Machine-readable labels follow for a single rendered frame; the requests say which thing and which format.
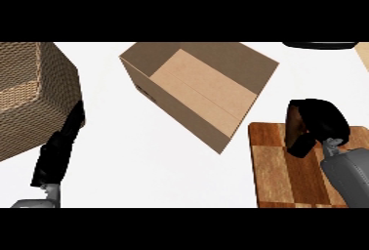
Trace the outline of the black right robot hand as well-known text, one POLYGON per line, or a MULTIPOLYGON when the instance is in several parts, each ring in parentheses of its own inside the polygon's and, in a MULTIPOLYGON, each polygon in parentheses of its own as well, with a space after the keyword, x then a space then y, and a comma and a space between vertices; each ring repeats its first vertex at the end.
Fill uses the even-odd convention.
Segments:
POLYGON ((349 142, 350 127, 336 105, 324 100, 291 100, 285 117, 287 152, 305 158, 316 143, 334 140, 336 146, 349 142))

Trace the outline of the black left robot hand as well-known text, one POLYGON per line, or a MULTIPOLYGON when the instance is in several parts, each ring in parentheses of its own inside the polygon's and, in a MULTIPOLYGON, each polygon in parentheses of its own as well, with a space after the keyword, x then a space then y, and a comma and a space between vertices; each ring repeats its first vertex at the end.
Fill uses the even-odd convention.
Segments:
POLYGON ((40 148, 40 156, 32 178, 33 187, 40 188, 43 185, 61 184, 70 165, 73 144, 85 121, 85 103, 77 102, 63 129, 52 134, 48 143, 40 148))

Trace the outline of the checkered wooden cutting board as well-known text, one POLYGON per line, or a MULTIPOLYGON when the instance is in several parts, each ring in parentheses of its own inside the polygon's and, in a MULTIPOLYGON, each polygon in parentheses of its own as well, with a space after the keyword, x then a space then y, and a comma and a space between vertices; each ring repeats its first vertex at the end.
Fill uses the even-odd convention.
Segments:
POLYGON ((315 145, 305 158, 294 157, 287 152, 282 123, 253 122, 249 135, 259 207, 346 208, 321 168, 322 145, 315 145))

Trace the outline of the pale wooden board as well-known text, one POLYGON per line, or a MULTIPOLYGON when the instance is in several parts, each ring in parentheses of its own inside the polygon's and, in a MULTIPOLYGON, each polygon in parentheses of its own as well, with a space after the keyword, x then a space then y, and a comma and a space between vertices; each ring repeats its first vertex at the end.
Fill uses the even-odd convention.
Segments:
POLYGON ((355 46, 359 58, 365 64, 367 69, 369 70, 369 42, 359 42, 355 46))

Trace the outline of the open brown cardboard box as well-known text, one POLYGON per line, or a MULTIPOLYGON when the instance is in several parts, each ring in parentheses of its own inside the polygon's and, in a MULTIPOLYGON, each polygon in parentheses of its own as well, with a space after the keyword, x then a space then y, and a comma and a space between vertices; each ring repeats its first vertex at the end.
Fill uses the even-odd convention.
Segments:
POLYGON ((141 93, 222 152, 278 62, 240 42, 139 42, 120 60, 141 93))

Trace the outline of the woven wicker basket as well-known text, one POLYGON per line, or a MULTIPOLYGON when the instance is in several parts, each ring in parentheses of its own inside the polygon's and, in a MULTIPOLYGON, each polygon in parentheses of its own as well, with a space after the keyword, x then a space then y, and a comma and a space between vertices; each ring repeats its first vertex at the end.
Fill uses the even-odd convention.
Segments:
POLYGON ((0 162, 43 145, 83 98, 79 70, 52 42, 0 42, 0 162))

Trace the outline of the black round object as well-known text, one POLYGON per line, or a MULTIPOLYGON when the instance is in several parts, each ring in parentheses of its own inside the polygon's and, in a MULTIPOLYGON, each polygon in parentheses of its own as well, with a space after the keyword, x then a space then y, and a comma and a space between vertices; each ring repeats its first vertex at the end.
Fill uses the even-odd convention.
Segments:
POLYGON ((359 42, 282 42, 282 44, 300 49, 343 50, 355 48, 359 42))

